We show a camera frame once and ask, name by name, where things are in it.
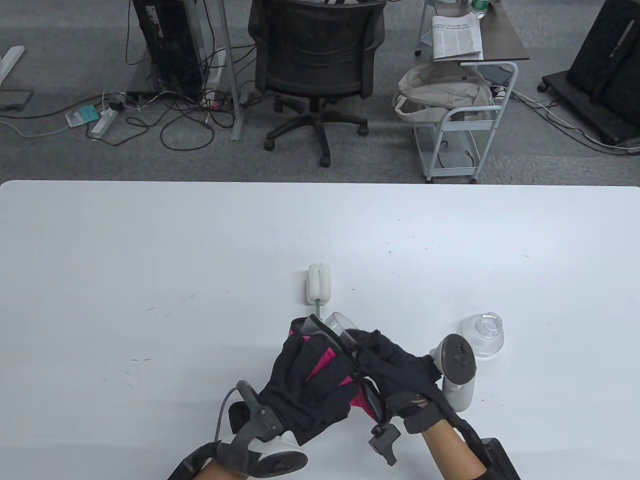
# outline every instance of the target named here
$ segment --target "beige bag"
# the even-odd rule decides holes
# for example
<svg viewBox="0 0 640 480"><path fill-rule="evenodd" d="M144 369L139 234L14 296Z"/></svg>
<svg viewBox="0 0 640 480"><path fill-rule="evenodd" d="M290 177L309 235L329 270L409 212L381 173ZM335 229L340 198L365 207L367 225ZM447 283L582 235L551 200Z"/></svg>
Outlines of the beige bag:
<svg viewBox="0 0 640 480"><path fill-rule="evenodd" d="M488 82L474 68L450 61L409 70L398 83L394 109L405 122L440 122L454 108L493 105ZM454 120L489 120L489 112L466 112Z"/></svg>

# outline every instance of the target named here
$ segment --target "metal cart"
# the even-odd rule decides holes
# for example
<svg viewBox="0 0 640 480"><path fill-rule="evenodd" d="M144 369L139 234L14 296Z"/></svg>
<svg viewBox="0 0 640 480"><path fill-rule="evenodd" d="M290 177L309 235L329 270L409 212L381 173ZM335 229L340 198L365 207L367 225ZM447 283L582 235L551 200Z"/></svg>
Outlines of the metal cart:
<svg viewBox="0 0 640 480"><path fill-rule="evenodd" d="M462 107L448 112L439 123L418 123L413 125L415 141L420 153L422 172L431 183L433 177L471 176L471 183L477 183L484 161L489 153L493 137L500 126L504 109L509 103L513 86L518 78L518 65L512 61L465 61L462 67L495 65L510 72L508 85L503 100L495 101L495 105L483 107ZM465 112L488 112L488 120L454 121L456 114ZM488 131L488 137L479 141L474 131Z"/></svg>

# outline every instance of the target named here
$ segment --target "hand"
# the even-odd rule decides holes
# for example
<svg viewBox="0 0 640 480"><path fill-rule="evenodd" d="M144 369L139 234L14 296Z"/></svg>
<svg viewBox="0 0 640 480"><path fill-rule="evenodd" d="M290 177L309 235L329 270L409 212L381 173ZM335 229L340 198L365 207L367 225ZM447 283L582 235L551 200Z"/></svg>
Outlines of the hand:
<svg viewBox="0 0 640 480"><path fill-rule="evenodd" d="M361 348L357 356L361 372L376 383L385 400L401 392L432 399L434 389L438 389L435 383L442 375L430 356L419 358L407 353L378 330L372 333L349 330L349 334ZM424 399L416 400L415 408L407 407L394 413L406 418L421 405L424 406Z"/></svg>
<svg viewBox="0 0 640 480"><path fill-rule="evenodd" d="M341 385L353 372L353 361L343 353L315 376L310 375L320 359L331 348L324 335L313 335L308 341L299 333L287 338L273 364L271 379L258 395L258 401L276 413L285 430L291 430L303 445L349 414L349 402L358 394L355 383ZM243 402L229 409L234 433L248 420Z"/></svg>

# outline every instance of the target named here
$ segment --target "dark desk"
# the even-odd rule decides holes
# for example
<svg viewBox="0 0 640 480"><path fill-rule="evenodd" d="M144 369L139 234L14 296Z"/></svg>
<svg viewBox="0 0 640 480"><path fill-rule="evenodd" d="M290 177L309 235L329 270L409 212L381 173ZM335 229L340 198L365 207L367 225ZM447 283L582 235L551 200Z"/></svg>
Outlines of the dark desk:
<svg viewBox="0 0 640 480"><path fill-rule="evenodd" d="M451 4L435 2L438 15L443 17L462 17L469 13L470 3ZM528 60L529 52L522 45L520 37L500 3L492 3L482 20L483 54L486 61Z"/></svg>

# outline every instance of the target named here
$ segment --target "water bottle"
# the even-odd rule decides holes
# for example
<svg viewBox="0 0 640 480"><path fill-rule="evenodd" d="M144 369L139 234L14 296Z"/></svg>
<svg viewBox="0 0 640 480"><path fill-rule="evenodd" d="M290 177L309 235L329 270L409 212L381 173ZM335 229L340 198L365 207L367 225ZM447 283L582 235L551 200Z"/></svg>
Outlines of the water bottle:
<svg viewBox="0 0 640 480"><path fill-rule="evenodd" d="M486 15L489 9L489 0L471 0L471 11L474 12L479 19Z"/></svg>

